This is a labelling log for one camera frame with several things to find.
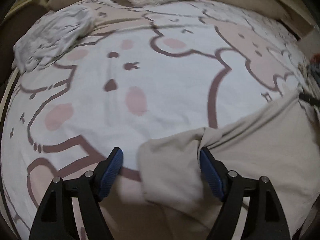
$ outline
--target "bed sheet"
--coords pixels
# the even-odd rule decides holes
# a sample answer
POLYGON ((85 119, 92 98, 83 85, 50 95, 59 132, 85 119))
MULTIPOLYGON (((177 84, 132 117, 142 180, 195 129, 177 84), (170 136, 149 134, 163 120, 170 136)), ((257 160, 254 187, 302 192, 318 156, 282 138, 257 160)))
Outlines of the bed sheet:
POLYGON ((124 166, 100 205, 115 239, 205 239, 209 228, 145 202, 137 149, 223 127, 295 89, 306 61, 295 38, 274 20, 208 0, 78 4, 92 9, 96 28, 53 65, 23 74, 6 113, 2 177, 21 238, 53 177, 79 177, 121 147, 124 166))

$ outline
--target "bed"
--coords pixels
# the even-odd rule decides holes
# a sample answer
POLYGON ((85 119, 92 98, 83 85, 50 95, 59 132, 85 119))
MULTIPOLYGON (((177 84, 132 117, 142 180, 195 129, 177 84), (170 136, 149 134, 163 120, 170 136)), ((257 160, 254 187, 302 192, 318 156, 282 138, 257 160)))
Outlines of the bed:
POLYGON ((1 176, 17 232, 28 239, 53 177, 77 178, 121 147, 124 166, 100 205, 115 239, 204 239, 204 225, 144 200, 139 146, 254 113, 304 83, 305 56, 279 22, 221 2, 77 4, 94 13, 95 29, 49 67, 16 69, 2 100, 1 176))

